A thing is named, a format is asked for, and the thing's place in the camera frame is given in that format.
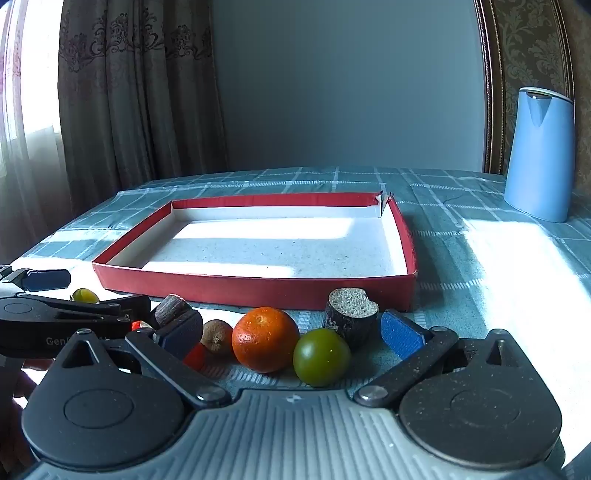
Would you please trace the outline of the person's hand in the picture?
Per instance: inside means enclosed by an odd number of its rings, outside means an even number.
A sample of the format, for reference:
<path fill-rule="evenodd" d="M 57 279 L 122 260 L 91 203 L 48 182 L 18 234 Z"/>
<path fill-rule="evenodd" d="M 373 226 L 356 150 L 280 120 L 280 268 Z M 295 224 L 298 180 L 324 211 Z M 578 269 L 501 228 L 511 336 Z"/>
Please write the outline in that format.
<path fill-rule="evenodd" d="M 51 359 L 19 360 L 8 367 L 9 381 L 1 381 L 1 478 L 12 479 L 34 463 L 30 447 L 23 434 L 21 417 L 23 408 L 16 398 L 29 399 L 37 384 L 23 369 L 45 372 Z"/>

